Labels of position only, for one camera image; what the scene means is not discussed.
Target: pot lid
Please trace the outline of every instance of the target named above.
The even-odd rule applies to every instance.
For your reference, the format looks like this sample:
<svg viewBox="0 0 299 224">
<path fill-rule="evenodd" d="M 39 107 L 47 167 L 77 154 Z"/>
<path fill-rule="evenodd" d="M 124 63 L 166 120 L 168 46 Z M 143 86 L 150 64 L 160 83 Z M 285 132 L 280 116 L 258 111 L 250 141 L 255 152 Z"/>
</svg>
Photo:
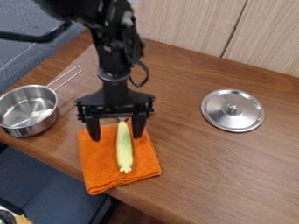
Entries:
<svg viewBox="0 0 299 224">
<path fill-rule="evenodd" d="M 232 132 L 254 130 L 265 118 L 264 108 L 256 98 L 235 89 L 211 92 L 202 101 L 201 111 L 209 123 Z"/>
</svg>

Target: stainless steel pot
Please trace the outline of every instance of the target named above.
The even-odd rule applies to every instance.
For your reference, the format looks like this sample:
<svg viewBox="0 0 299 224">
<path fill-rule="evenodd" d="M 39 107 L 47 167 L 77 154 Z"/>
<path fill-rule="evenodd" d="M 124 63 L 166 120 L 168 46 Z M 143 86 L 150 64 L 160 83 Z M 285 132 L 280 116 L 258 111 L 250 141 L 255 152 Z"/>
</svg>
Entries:
<svg viewBox="0 0 299 224">
<path fill-rule="evenodd" d="M 55 89 L 50 86 L 74 70 L 75 75 Z M 56 92 L 82 72 L 77 66 L 61 75 L 48 86 L 28 85 L 18 87 L 0 98 L 0 126 L 11 136 L 31 137 L 48 130 L 56 121 L 58 97 Z"/>
</svg>

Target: wall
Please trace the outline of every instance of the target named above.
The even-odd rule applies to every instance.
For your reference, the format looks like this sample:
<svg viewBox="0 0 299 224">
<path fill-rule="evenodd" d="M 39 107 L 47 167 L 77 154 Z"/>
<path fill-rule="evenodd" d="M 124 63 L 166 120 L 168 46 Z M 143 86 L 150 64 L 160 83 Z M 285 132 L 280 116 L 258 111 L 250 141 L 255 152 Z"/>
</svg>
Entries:
<svg viewBox="0 0 299 224">
<path fill-rule="evenodd" d="M 147 0 L 135 5 L 148 39 L 220 56 L 246 0 Z"/>
<path fill-rule="evenodd" d="M 143 0 L 148 39 L 299 77 L 297 0 Z"/>
</svg>

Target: orange towel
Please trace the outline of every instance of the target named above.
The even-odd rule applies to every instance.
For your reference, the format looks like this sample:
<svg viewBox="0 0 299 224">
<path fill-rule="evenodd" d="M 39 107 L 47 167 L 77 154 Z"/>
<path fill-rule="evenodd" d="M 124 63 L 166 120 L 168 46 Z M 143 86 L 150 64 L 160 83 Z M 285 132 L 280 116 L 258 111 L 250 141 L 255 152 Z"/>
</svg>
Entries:
<svg viewBox="0 0 299 224">
<path fill-rule="evenodd" d="M 161 168 L 147 130 L 140 139 L 133 140 L 134 165 L 132 172 L 119 172 L 116 162 L 117 124 L 101 127 L 101 140 L 93 141 L 87 130 L 78 135 L 80 161 L 87 192 L 95 195 L 114 186 L 161 175 Z"/>
</svg>

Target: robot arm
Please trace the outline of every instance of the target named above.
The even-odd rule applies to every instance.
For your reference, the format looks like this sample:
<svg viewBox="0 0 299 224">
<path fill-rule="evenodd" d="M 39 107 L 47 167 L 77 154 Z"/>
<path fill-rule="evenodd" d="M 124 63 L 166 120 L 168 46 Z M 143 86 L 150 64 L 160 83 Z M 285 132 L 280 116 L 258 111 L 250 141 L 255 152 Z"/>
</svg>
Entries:
<svg viewBox="0 0 299 224">
<path fill-rule="evenodd" d="M 155 97 L 128 88 L 128 80 L 141 87 L 149 78 L 149 69 L 140 61 L 143 42 L 136 31 L 136 19 L 128 0 L 33 0 L 53 17 L 66 21 L 57 31 L 43 37 L 0 32 L 0 39 L 47 42 L 69 26 L 80 22 L 91 30 L 99 55 L 99 78 L 103 88 L 76 101 L 78 118 L 87 126 L 94 141 L 101 139 L 100 119 L 131 117 L 134 138 L 139 138 Z M 131 68 L 140 66 L 146 78 L 139 84 L 131 79 Z"/>
</svg>

